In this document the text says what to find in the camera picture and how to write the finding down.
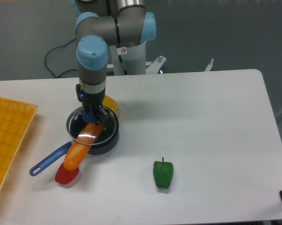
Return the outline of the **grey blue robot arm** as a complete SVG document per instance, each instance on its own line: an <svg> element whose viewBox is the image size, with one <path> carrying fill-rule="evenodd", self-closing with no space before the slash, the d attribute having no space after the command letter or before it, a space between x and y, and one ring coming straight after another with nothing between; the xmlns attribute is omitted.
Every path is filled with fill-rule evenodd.
<svg viewBox="0 0 282 225"><path fill-rule="evenodd" d="M130 47L152 41L157 35L155 15L142 0L73 0L77 15L76 57L79 84L76 94L84 108L84 120L102 124L108 48Z"/></svg>

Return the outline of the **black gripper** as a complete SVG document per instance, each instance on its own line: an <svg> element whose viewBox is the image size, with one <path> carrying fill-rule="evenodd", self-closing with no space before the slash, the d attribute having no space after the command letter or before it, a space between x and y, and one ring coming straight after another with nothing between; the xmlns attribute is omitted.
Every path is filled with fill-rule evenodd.
<svg viewBox="0 0 282 225"><path fill-rule="evenodd" d="M95 122L97 125L106 123L109 110L103 106L105 91L105 86L102 87L101 84L78 83L76 85L76 96L84 108L87 122Z"/></svg>

